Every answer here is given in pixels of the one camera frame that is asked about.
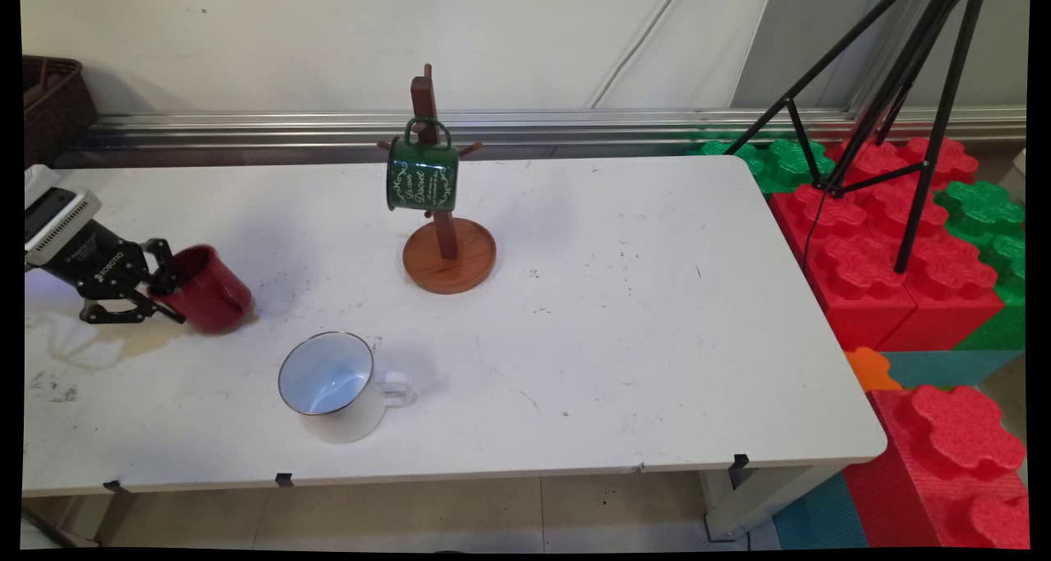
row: white table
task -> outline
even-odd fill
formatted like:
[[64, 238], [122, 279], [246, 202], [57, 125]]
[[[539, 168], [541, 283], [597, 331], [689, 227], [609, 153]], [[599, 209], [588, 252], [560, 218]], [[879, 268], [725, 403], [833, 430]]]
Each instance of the white table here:
[[[467, 162], [456, 213], [498, 254], [461, 295], [400, 262], [420, 212], [385, 165], [87, 169], [125, 240], [218, 247], [257, 318], [222, 337], [154, 317], [87, 326], [74, 288], [25, 276], [22, 493], [106, 493], [661, 471], [753, 475], [713, 501], [750, 528], [886, 438], [743, 162]], [[415, 404], [352, 444], [277, 395], [294, 345], [350, 330]]]

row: tripod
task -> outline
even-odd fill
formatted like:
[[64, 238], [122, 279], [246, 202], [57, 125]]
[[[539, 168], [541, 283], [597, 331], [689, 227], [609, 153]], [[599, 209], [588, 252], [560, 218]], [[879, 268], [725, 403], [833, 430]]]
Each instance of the tripod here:
[[[874, 145], [883, 145], [883, 142], [886, 141], [890, 126], [893, 126], [898, 112], [901, 111], [902, 105], [905, 104], [905, 98], [908, 97], [909, 89], [912, 88], [912, 83], [915, 82], [916, 76], [920, 75], [920, 70], [923, 68], [923, 64], [927, 60], [931, 48], [934, 47], [934, 42], [937, 41], [939, 34], [942, 33], [945, 21], [961, 0], [930, 0], [927, 3], [927, 7], [920, 17], [916, 26], [912, 29], [912, 34], [909, 35], [908, 40], [906, 40], [904, 48], [902, 48], [898, 59], [894, 60], [894, 63], [890, 67], [889, 74], [887, 74], [887, 77], [881, 83], [868, 107], [862, 112], [861, 119], [858, 120], [857, 128], [850, 136], [850, 141], [847, 142], [846, 148], [843, 150], [843, 157], [840, 157], [836, 167], [832, 168], [832, 171], [825, 179], [822, 179], [822, 175], [818, 171], [818, 165], [813, 160], [810, 143], [807, 141], [806, 130], [803, 128], [803, 122], [800, 120], [795, 100], [796, 96], [806, 85], [809, 85], [810, 81], [813, 81], [813, 78], [818, 74], [821, 74], [821, 70], [825, 66], [828, 66], [832, 60], [837, 59], [859, 35], [863, 34], [869, 25], [885, 14], [887, 8], [895, 1], [881, 0], [879, 4], [872, 7], [858, 24], [840, 41], [836, 42], [836, 45], [825, 56], [822, 56], [818, 60], [818, 63], [810, 70], [807, 70], [803, 75], [803, 78], [800, 78], [796, 82], [796, 85], [791, 85], [787, 92], [782, 95], [772, 107], [760, 116], [756, 120], [756, 123], [751, 124], [745, 133], [737, 139], [724, 153], [733, 154], [737, 152], [744, 143], [758, 133], [763, 126], [766, 126], [766, 122], [772, 119], [774, 116], [777, 116], [782, 108], [788, 107], [788, 116], [791, 118], [792, 127], [796, 128], [796, 136], [799, 138], [800, 145], [803, 146], [803, 154], [810, 170], [812, 184], [819, 190], [824, 190], [825, 194], [831, 193], [832, 198], [843, 198], [849, 191], [860, 190], [862, 187], [874, 186], [878, 183], [889, 182], [891, 179], [898, 179], [898, 176], [920, 171], [920, 182], [916, 184], [915, 195], [912, 198], [912, 206], [909, 210], [909, 220], [905, 227], [905, 235], [902, 236], [901, 248], [898, 250], [898, 261], [894, 263], [894, 272], [905, 273], [905, 269], [908, 267], [909, 254], [912, 251], [912, 243], [915, 242], [916, 228], [920, 227], [920, 216], [923, 214], [924, 203], [927, 201], [928, 191], [930, 191], [931, 179], [934, 176], [934, 167], [937, 164], [937, 157], [942, 150], [942, 141], [945, 138], [945, 130], [949, 124], [949, 115], [952, 112], [953, 100], [956, 98], [960, 76], [964, 71], [964, 61], [967, 59], [967, 51], [971, 45], [971, 37], [974, 35], [974, 26], [977, 24], [978, 14], [982, 9], [982, 0], [967, 0], [964, 20], [956, 36], [956, 45], [953, 48], [949, 71], [946, 75], [945, 85], [942, 88], [942, 98], [937, 104], [937, 112], [934, 115], [934, 124], [931, 128], [927, 153], [919, 164], [898, 168], [895, 171], [871, 176], [871, 179], [865, 179], [864, 182], [852, 183], [849, 186], [843, 185], [847, 169], [850, 168], [851, 162], [857, 157], [859, 150], [862, 149], [862, 146], [872, 133], [878, 123], [880, 123], [880, 127], [875, 133], [873, 143]], [[818, 209], [815, 222], [819, 217], [821, 217], [820, 208]]]

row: wooden base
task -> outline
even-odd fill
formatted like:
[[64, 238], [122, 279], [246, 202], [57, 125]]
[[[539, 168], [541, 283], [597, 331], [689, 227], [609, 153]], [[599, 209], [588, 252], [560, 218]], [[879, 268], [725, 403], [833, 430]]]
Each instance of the wooden base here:
[[456, 258], [442, 258], [434, 222], [409, 236], [401, 253], [406, 272], [434, 294], [459, 294], [483, 283], [496, 263], [496, 242], [477, 222], [453, 217], [459, 244]]

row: white mug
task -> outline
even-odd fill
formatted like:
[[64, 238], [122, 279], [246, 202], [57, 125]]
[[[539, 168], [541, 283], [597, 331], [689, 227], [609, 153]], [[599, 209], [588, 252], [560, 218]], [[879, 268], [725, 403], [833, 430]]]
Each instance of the white mug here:
[[376, 376], [372, 349], [364, 339], [320, 333], [289, 352], [277, 373], [277, 392], [311, 434], [342, 444], [368, 436], [387, 408], [415, 400], [406, 374]]

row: table leg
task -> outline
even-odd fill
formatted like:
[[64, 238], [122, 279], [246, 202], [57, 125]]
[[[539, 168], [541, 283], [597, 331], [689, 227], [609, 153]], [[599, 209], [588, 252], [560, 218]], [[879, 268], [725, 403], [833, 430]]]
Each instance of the table leg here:
[[95, 540], [112, 494], [25, 498], [22, 517], [63, 546], [99, 546]]
[[728, 472], [702, 471], [708, 536], [713, 541], [742, 537], [842, 469], [843, 465], [758, 469], [736, 490], [727, 487]]

